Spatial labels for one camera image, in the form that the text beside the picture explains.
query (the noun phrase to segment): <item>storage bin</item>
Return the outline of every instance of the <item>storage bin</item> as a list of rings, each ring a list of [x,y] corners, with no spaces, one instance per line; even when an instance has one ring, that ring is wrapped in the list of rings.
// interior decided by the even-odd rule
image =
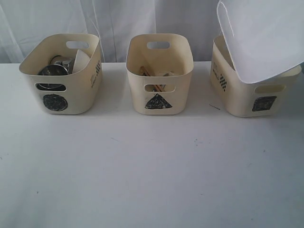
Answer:
[[[39,76],[38,72],[47,66],[54,56],[75,58],[77,49],[68,48],[85,42],[88,47],[81,48],[89,57],[86,67],[74,74],[65,76]],[[20,64],[30,90],[39,106],[50,114],[79,114],[87,111],[94,102],[102,79],[99,38],[91,34],[57,34],[45,38]],[[62,84],[58,91],[41,90],[40,84]]]
[[[300,66],[296,66],[265,81],[243,83],[234,70],[224,37],[214,39],[211,83],[232,115],[250,117],[274,114],[301,70]]]
[[[157,44],[168,42],[168,48]],[[144,66],[151,76],[142,76]],[[132,101],[141,114],[177,114],[186,105],[193,71],[193,57],[187,39],[176,34],[146,34],[134,37],[126,61]],[[155,92],[153,85],[165,85]]]

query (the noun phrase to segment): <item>bin lid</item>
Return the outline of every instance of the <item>bin lid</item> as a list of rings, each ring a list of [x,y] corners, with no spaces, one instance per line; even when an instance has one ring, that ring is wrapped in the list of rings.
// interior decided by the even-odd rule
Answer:
[[[260,82],[304,62],[304,0],[220,0],[217,13],[242,82]]]

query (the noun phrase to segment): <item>white plastic item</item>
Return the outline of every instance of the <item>white plastic item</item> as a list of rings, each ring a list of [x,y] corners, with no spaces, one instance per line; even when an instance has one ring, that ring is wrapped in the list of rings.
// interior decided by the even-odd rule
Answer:
[[[154,42],[169,42],[168,48],[149,48]],[[142,76],[144,66],[152,76]],[[193,57],[187,39],[176,34],[146,34],[134,37],[126,67],[133,106],[141,114],[166,115],[181,112],[186,105],[193,71]],[[163,76],[168,73],[174,76]],[[154,92],[152,85],[165,85]]]
[[[304,0],[220,0],[218,20],[239,79],[257,83],[304,62]]]
[[[84,51],[78,49],[74,62],[73,74],[83,70],[89,61],[90,57]]]
[[[66,76],[38,76],[37,73],[57,55],[75,58],[77,49],[67,42],[86,42],[81,49],[89,57],[86,67]],[[57,34],[45,38],[24,59],[19,67],[40,107],[50,114],[79,114],[87,111],[94,102],[102,78],[99,38],[91,34]],[[39,84],[62,84],[64,89],[41,90]]]
[[[211,83],[232,115],[250,117],[274,114],[301,70],[300,66],[296,66],[271,79],[246,84],[238,78],[233,68],[224,37],[214,39]]]

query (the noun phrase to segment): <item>black triangle symbol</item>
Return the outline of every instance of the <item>black triangle symbol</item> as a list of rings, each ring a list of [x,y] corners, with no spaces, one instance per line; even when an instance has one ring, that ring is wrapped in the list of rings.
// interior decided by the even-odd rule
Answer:
[[[146,109],[164,109],[164,108],[172,108],[171,104],[169,104],[161,95],[156,94],[150,101],[147,102]]]

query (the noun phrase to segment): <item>wooden stick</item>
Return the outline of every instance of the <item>wooden stick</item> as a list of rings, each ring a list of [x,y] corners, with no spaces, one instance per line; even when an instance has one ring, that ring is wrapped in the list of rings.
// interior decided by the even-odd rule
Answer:
[[[143,66],[141,66],[141,71],[143,72],[143,76],[150,76],[151,77],[151,75],[148,73],[146,68],[144,68]],[[153,86],[154,86],[154,88],[157,92],[164,92],[164,89],[160,85],[153,85]]]

